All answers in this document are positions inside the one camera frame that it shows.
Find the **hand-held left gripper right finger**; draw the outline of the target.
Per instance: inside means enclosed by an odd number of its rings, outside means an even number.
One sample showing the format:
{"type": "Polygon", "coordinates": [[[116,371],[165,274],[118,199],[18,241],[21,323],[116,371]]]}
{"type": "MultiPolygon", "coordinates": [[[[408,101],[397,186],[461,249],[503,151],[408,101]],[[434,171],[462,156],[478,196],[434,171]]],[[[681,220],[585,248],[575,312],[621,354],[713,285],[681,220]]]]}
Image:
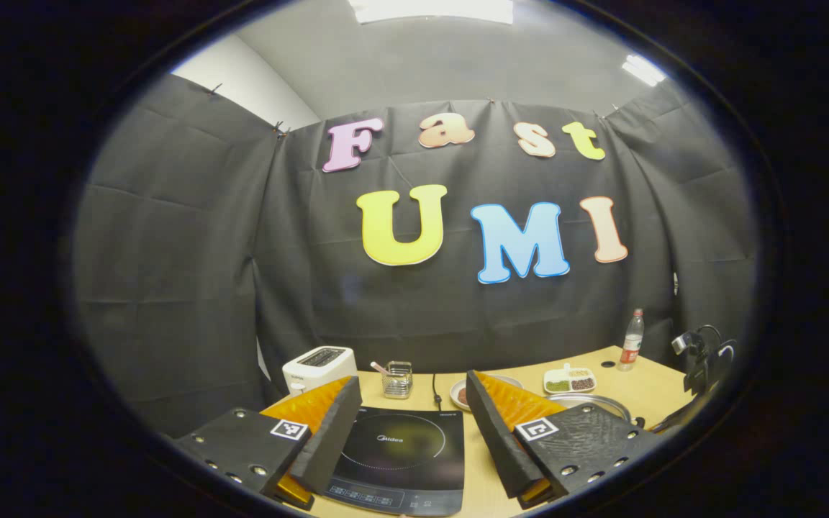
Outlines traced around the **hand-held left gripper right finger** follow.
{"type": "Polygon", "coordinates": [[[631,472],[664,438],[598,404],[562,404],[470,370],[467,400],[507,497],[580,499],[631,472]]]}

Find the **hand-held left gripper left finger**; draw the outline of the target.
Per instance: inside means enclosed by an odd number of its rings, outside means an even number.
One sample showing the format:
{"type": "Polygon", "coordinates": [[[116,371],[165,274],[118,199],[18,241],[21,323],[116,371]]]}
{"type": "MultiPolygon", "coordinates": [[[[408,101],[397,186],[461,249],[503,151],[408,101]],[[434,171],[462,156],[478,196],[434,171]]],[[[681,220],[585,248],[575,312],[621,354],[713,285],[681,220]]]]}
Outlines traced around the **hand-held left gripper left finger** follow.
{"type": "Polygon", "coordinates": [[[227,410],[172,442],[247,491],[310,509],[335,472],[361,402],[359,379],[349,375],[262,411],[227,410]]]}

